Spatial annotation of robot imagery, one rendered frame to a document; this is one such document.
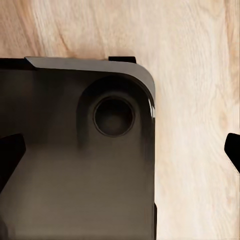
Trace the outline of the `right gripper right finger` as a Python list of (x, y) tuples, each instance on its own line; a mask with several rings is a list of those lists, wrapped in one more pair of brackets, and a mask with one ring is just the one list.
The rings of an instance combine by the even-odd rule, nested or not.
[(224, 151), (240, 173), (240, 135), (230, 132), (227, 135)]

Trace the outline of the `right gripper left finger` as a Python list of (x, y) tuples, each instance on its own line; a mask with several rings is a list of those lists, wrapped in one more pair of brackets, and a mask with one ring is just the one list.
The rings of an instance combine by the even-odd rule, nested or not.
[(0, 193), (26, 153), (22, 133), (0, 138)]

